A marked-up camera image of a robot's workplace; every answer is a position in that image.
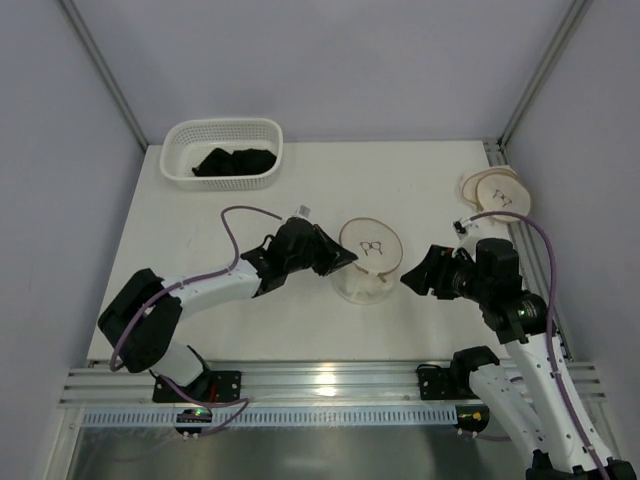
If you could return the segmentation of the white mesh laundry bag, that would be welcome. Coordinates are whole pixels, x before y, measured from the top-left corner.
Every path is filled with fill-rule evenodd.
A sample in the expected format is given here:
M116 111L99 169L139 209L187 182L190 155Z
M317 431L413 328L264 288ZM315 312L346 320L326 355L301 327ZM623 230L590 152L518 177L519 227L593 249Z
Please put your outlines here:
M404 255L397 233L375 218L356 217L342 226L339 244L357 259L330 275L336 292L359 305L386 300L395 289Z

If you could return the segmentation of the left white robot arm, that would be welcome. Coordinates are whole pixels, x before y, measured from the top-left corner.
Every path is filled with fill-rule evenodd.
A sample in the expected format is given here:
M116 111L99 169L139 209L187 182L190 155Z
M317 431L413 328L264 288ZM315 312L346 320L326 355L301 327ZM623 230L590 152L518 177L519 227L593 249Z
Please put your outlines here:
M218 271L163 278L149 268L139 270L97 322L113 348L111 368L149 371L178 397L203 402L215 376L193 347L175 341L179 322L221 304L270 293L293 273L310 269L326 277L357 258L319 225L291 217L261 245L238 253Z

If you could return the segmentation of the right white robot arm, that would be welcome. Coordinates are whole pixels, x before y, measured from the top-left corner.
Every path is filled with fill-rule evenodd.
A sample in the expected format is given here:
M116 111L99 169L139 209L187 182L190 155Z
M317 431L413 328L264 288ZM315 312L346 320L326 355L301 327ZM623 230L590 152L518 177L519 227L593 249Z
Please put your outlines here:
M591 422L561 358L542 297L522 286L520 260L505 239L480 240L475 252L439 245L400 278L420 296L475 302L522 378L522 395L486 346L454 354L457 384L488 407L525 464L528 479L633 479Z

